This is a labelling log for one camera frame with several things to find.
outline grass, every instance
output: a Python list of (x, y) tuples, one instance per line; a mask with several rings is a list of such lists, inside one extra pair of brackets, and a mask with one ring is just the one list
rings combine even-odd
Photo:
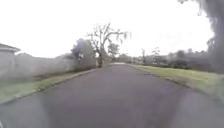
[(132, 65), (176, 83), (200, 90), (224, 102), (224, 75), (172, 68)]
[(41, 91), (47, 87), (83, 74), (85, 73), (64, 73), (57, 76), (49, 76), (48, 78), (44, 78), (38, 81), (27, 81), (24, 83), (7, 86), (4, 86), (2, 83), (0, 83), (0, 103)]

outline road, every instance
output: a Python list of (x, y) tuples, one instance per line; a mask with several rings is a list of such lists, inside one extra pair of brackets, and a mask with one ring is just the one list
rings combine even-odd
[(0, 105), (4, 128), (223, 128), (224, 106), (127, 65)]

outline overcast sky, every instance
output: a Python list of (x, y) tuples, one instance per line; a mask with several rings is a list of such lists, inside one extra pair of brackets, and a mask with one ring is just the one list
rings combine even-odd
[(141, 55), (159, 47), (162, 54), (205, 50), (212, 37), (205, 14), (194, 2), (177, 0), (0, 0), (0, 43), (33, 56), (55, 57), (70, 52), (76, 40), (95, 24), (111, 22), (131, 31), (121, 52)]

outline roof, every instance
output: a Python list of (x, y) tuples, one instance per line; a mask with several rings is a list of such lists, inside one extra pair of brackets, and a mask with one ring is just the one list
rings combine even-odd
[(0, 43), (0, 51), (18, 52), (18, 51), (20, 51), (20, 49)]

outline house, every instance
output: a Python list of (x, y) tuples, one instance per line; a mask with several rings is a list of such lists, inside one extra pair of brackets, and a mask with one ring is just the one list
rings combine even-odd
[(16, 53), (18, 51), (20, 51), (20, 49), (18, 49), (16, 47), (12, 47), (12, 46), (8, 46), (8, 45), (0, 43), (0, 52), (1, 53)]
[(12, 72), (15, 65), (15, 53), (20, 49), (0, 43), (0, 78)]

